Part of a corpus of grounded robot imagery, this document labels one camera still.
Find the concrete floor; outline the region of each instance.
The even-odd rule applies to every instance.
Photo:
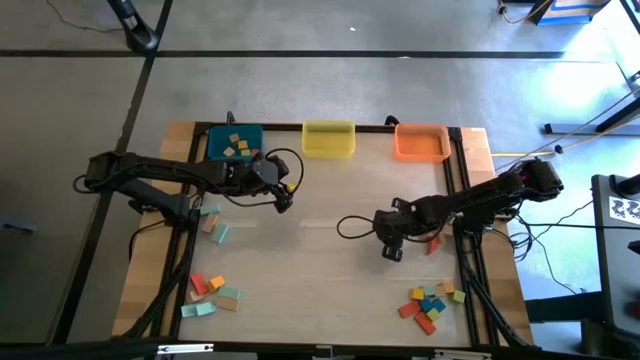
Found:
[[[104,1],[52,2],[69,21],[104,29],[116,25]],[[136,6],[155,25],[162,1],[138,0]],[[494,152],[522,152],[549,141],[540,133],[542,124],[584,123],[628,93],[623,73],[635,72],[630,69],[636,60],[620,39],[637,34],[621,25],[628,19],[617,1],[584,26],[508,25],[494,10],[492,0],[403,0],[401,6],[382,0],[174,2],[160,45],[164,50],[567,51],[567,56],[553,61],[157,59],[129,150],[156,155],[169,121],[222,120],[233,110],[239,121],[379,124],[394,114],[403,122],[485,127]],[[526,12],[519,6],[510,15]],[[449,14],[464,21],[452,26],[445,20]],[[121,33],[59,23],[44,0],[0,3],[0,34],[0,49],[126,49]],[[89,156],[113,149],[142,62],[0,59],[0,214],[39,227],[34,237],[0,235],[0,341],[46,338],[95,203],[92,196],[75,194],[70,182]],[[571,204],[588,200],[593,174],[640,172],[629,155],[639,150],[636,139],[606,138],[553,158],[566,190],[559,200],[525,205],[524,218],[549,222],[570,213]],[[505,161],[498,158],[496,165]],[[126,199],[114,199],[73,341],[110,335],[126,275],[126,242],[138,219]],[[568,222],[592,221],[592,210],[585,209]],[[577,291],[599,288],[591,231],[553,229],[542,241],[557,278]],[[518,269],[525,298],[566,294],[552,282],[538,247]],[[537,344],[550,350],[571,351],[579,339],[579,327],[571,324],[533,330]]]

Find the orange bin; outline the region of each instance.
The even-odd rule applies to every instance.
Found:
[[[435,163],[451,155],[449,132],[442,125],[398,124],[393,137],[398,161]]]

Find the blue container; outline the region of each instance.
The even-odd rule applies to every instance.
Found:
[[[253,156],[241,156],[237,144],[233,144],[229,136],[238,134],[240,140],[246,140],[249,150],[262,152],[262,125],[227,125],[214,126],[209,131],[209,148],[207,155],[211,160],[239,160],[249,162]],[[236,155],[225,156],[224,151],[231,147]]]

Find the yellow container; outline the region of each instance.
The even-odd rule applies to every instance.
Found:
[[[309,120],[302,124],[302,151],[316,159],[349,159],[356,150],[353,121]]]

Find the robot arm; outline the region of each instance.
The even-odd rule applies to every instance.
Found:
[[[385,245],[382,256],[400,261],[406,237],[439,230],[454,215],[461,218],[463,230],[482,233],[497,214],[524,200],[554,199],[563,188],[550,163],[529,160],[454,195],[425,196],[412,202],[395,198],[391,203],[395,211],[376,211],[373,230]]]

